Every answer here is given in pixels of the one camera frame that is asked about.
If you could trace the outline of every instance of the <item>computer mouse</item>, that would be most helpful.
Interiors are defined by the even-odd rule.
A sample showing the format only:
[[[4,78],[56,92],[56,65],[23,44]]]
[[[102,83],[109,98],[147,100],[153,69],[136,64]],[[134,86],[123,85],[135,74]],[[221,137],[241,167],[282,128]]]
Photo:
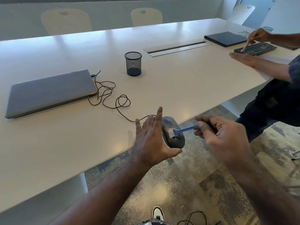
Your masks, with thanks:
[[[183,148],[185,145],[185,136],[183,133],[180,133],[179,136],[175,136],[173,138],[169,137],[168,130],[170,129],[177,129],[179,130],[180,127],[174,118],[166,116],[162,118],[162,131],[163,131],[163,139],[165,140],[166,144],[171,148]]]

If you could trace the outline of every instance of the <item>sneaker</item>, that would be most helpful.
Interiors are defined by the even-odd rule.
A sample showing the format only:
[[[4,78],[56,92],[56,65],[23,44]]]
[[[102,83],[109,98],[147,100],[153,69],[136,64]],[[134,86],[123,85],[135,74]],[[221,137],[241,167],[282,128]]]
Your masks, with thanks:
[[[155,206],[152,209],[152,218],[161,220],[163,222],[165,221],[165,216],[164,216],[163,210],[160,208],[160,206]]]

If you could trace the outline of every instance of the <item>person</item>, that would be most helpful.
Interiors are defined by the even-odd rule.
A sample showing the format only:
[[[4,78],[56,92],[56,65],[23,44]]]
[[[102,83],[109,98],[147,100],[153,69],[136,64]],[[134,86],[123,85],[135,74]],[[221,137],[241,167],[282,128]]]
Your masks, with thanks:
[[[300,47],[300,34],[270,34],[262,28],[252,32],[248,41],[271,42],[285,47]],[[235,60],[274,78],[250,102],[236,122],[245,126],[248,140],[262,134],[276,121],[300,126],[300,55],[288,65],[242,53],[229,54]]]
[[[127,162],[108,174],[92,191],[71,206],[51,225],[112,224],[139,181],[156,164],[182,152],[169,148],[162,138],[162,107],[141,127],[135,120],[136,139]],[[298,224],[300,206],[259,163],[250,149],[245,127],[215,115],[199,115],[194,132],[242,187],[263,224]],[[166,224],[163,213],[142,224]]]

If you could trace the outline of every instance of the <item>keyboard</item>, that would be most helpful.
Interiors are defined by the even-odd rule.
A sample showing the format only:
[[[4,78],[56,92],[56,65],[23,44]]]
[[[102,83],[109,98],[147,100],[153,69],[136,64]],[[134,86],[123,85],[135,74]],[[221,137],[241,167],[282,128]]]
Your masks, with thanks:
[[[269,52],[269,51],[272,51],[272,50],[275,50],[277,47],[271,45],[271,44],[268,44],[266,42],[259,42],[259,43],[255,43],[253,45],[249,45],[244,52],[242,52],[243,54],[250,54],[252,56],[257,56],[257,55],[261,55],[261,54],[264,54],[266,52]],[[238,48],[238,49],[235,49],[234,52],[235,53],[240,53],[241,50],[243,49],[242,48]]]

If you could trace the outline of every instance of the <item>table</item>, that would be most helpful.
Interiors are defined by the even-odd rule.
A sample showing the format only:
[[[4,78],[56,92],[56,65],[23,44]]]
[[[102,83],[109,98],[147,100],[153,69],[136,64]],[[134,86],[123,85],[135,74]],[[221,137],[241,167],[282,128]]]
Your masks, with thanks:
[[[131,120],[162,106],[163,115],[182,123],[268,77],[230,58],[228,53],[243,44],[212,44],[159,57],[143,48],[243,30],[253,31],[216,18],[0,42],[0,212],[122,153],[135,138],[134,123],[87,100],[5,119],[12,84],[101,70],[98,80],[116,83],[107,104],[114,106],[126,94],[131,105],[121,110]],[[126,74],[124,54],[129,51],[143,55],[138,77]],[[263,56],[287,63],[296,53],[278,48]]]

